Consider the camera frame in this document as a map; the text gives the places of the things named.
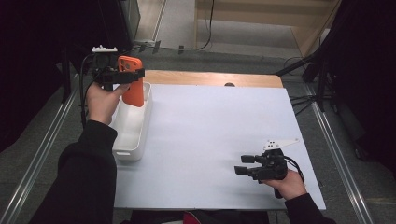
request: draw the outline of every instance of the black cable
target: black cable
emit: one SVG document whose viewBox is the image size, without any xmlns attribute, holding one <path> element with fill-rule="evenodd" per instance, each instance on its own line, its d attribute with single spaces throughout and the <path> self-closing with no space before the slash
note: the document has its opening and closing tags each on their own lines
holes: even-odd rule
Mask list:
<svg viewBox="0 0 396 224">
<path fill-rule="evenodd" d="M 93 80 L 90 82 L 90 84 L 88 84 L 87 88 L 85 89 L 85 94 L 84 94 L 84 97 L 83 97 L 83 101 L 82 101 L 82 103 L 81 103 L 81 108 L 83 108 L 82 111 L 81 111 L 81 116 L 84 117 L 83 120 L 81 121 L 81 122 L 83 122 L 83 123 L 82 123 L 82 127 L 83 127 L 83 128 L 85 128 L 85 124 L 87 123 L 87 116 L 88 116 L 88 114 L 90 113 L 89 110 L 87 110 L 87 112 L 85 112 L 85 101 L 87 100 L 87 92 L 88 92 L 88 89 L 90 88 L 90 86 L 92 85 L 92 83 L 93 83 L 94 81 L 96 81 L 96 79 L 97 79 L 101 74 L 102 74 L 102 72 L 99 73 L 96 77 L 94 77 Z"/>
<path fill-rule="evenodd" d="M 291 58 L 288 58 L 288 59 L 283 63 L 283 68 L 284 68 L 284 69 L 286 68 L 286 63 L 287 63 L 288 61 L 290 61 L 291 59 L 297 59 L 297 58 L 301 59 L 301 61 L 302 61 L 303 63 L 307 63 L 307 62 L 304 61 L 304 58 L 303 58 L 303 57 L 291 57 Z"/>
<path fill-rule="evenodd" d="M 301 112 L 305 111 L 309 106 L 311 106 L 314 102 L 310 101 L 309 104 L 307 104 L 305 107 L 303 107 L 303 109 L 301 109 L 300 111 L 298 111 L 297 113 L 295 113 L 295 116 L 298 116 L 299 114 L 301 114 Z"/>
<path fill-rule="evenodd" d="M 80 106 L 81 106 L 81 123 L 82 123 L 82 128 L 85 128 L 85 124 L 86 124 L 86 122 L 87 122 L 87 120 L 86 120 L 86 116 L 85 116 L 85 104 L 84 104 L 84 94 L 83 94 L 83 85 L 84 85 L 84 81 L 83 81 L 83 79 L 84 79 L 84 74 L 83 74 L 83 71 L 84 71 L 84 65 L 85 65 L 85 61 L 88 59 L 88 58 L 90 58 L 90 57 L 92 57 L 94 54 L 89 54 L 89 55 L 87 55 L 83 60 L 82 60 L 82 63 L 81 63 L 81 69 L 80 69 L 80 72 L 79 72 L 79 100 L 80 100 Z"/>
<path fill-rule="evenodd" d="M 294 166 L 297 169 L 298 174 L 300 175 L 301 179 L 304 182 L 305 181 L 304 175 L 303 175 L 303 172 L 301 171 L 300 166 L 298 165 L 298 163 L 295 160 L 293 160 L 292 158 L 287 157 L 287 156 L 285 156 L 285 161 L 287 161 L 289 164 L 291 164 L 292 166 Z"/>
</svg>

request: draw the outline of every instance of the white tray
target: white tray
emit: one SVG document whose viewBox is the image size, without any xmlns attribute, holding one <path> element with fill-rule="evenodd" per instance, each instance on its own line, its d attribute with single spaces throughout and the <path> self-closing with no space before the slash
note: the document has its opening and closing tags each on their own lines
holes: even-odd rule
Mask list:
<svg viewBox="0 0 396 224">
<path fill-rule="evenodd" d="M 110 123 L 110 127 L 118 132 L 113 146 L 113 155 L 118 160 L 138 161 L 144 154 L 152 108 L 151 85 L 144 82 L 143 90 L 143 106 L 127 105 L 120 98 Z"/>
</svg>

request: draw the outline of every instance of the aluminum rail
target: aluminum rail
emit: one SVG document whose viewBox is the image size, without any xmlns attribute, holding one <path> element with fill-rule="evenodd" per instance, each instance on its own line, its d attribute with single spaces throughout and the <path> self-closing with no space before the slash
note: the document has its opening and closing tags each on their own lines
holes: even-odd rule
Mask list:
<svg viewBox="0 0 396 224">
<path fill-rule="evenodd" d="M 17 186 L 11 200 L 8 204 L 8 207 L 0 219 L 1 224 L 13 224 L 16 222 L 18 218 L 18 214 L 20 213 L 29 193 L 37 179 L 38 174 L 50 152 L 52 144 L 64 123 L 64 119 L 69 112 L 71 105 L 73 104 L 76 93 L 78 91 L 78 75 L 75 75 L 73 78 L 76 83 L 74 89 L 69 96 L 69 98 L 60 106 L 54 120 L 52 121 L 49 129 L 44 136 L 43 141 L 41 142 L 40 147 L 37 150 L 37 153 L 32 159 L 26 173 L 24 174 L 20 184 Z"/>
<path fill-rule="evenodd" d="M 311 86 L 305 83 L 305 90 L 308 94 L 314 95 L 315 91 Z M 312 104 L 315 115 L 318 119 L 321 130 L 323 131 L 324 137 L 326 138 L 327 144 L 329 146 L 330 152 L 332 153 L 332 158 L 335 162 L 337 170 L 341 176 L 341 179 L 346 187 L 346 192 L 349 196 L 349 200 L 355 210 L 358 217 L 358 221 L 361 224 L 371 224 L 374 223 L 367 208 L 366 202 L 361 195 L 361 191 L 353 178 L 352 173 L 349 170 L 346 160 L 344 159 L 341 148 L 338 146 L 337 140 L 332 132 L 329 121 L 327 120 L 326 113 L 321 112 L 320 108 L 316 103 Z"/>
</svg>

